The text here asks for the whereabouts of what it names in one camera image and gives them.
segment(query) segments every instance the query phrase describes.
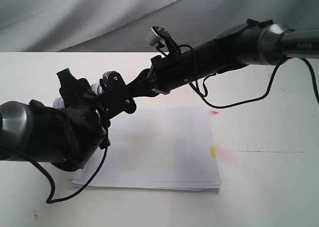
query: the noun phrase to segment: robotic arm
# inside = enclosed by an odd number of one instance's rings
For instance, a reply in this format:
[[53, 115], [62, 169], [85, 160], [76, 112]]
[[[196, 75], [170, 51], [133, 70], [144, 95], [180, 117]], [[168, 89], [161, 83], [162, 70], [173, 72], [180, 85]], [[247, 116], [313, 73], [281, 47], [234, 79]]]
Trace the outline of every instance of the robotic arm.
[[[207, 89], [205, 94], [200, 93], [198, 79], [249, 64], [279, 67], [292, 57], [319, 58], [319, 30], [294, 31], [272, 20], [249, 19], [195, 48], [177, 45], [170, 34], [158, 26], [150, 30], [147, 41], [164, 57], [153, 57], [151, 67], [127, 85], [119, 73], [109, 71], [91, 87], [86, 79], [77, 80], [65, 69], [57, 73], [63, 109], [45, 107], [36, 100], [28, 105], [15, 101], [0, 105], [0, 160], [30, 161], [48, 177], [37, 162], [51, 162], [64, 171], [76, 171], [83, 168], [100, 147], [105, 149], [103, 163], [110, 145], [110, 120], [121, 112], [134, 113], [135, 97], [169, 94], [190, 84], [204, 100]], [[168, 54], [161, 50], [165, 46]], [[182, 52], [182, 47], [189, 50]], [[81, 192], [102, 163], [86, 185], [62, 199], [52, 200], [55, 185], [49, 175], [52, 190], [47, 203], [67, 200]]]

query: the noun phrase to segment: sheet of paper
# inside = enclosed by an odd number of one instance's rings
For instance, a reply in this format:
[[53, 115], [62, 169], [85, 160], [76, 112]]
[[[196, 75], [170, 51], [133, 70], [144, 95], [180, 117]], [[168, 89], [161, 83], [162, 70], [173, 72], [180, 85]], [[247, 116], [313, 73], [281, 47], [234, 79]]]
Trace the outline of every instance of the sheet of paper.
[[[111, 120], [105, 164], [96, 187], [210, 189], [220, 185], [208, 113], [202, 107], [137, 109]], [[72, 183], [86, 182], [99, 165], [97, 150]]]

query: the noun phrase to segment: stack of paper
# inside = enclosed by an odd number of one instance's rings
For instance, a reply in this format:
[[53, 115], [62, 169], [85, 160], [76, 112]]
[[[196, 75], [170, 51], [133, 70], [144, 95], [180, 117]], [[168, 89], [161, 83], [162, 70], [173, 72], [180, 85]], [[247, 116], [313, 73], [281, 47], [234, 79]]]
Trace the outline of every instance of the stack of paper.
[[[220, 187], [206, 109], [179, 107], [138, 109], [112, 119], [105, 163], [92, 187], [201, 191]], [[97, 150], [73, 186], [83, 185], [99, 165]]]

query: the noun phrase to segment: table surface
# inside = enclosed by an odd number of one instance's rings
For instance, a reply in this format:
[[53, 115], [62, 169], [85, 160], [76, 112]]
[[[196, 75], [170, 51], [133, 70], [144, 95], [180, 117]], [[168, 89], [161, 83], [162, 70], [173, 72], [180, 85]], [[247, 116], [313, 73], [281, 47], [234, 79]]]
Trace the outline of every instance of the table surface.
[[[59, 96], [55, 73], [64, 68], [90, 83], [116, 70], [128, 83], [150, 67], [154, 55], [0, 53], [0, 103], [36, 99], [51, 106]], [[311, 63], [318, 70], [319, 61]], [[223, 105], [260, 96], [272, 70], [249, 66], [213, 77], [207, 82], [208, 100]], [[204, 106], [189, 86], [136, 102], [147, 108]], [[265, 100], [218, 112], [210, 118], [222, 178], [219, 191], [91, 189], [47, 205], [50, 186], [37, 169], [0, 162], [0, 226], [318, 226], [319, 107], [307, 67], [298, 59], [288, 61]], [[56, 181], [55, 197], [74, 192], [69, 173], [43, 166]]]

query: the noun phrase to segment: yellow mark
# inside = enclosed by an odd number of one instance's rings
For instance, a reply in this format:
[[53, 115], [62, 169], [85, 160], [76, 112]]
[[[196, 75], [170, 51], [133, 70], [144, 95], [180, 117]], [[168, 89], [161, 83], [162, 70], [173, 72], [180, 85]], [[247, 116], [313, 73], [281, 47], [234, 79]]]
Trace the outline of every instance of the yellow mark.
[[216, 150], [214, 146], [210, 147], [210, 154], [213, 159], [216, 159]]

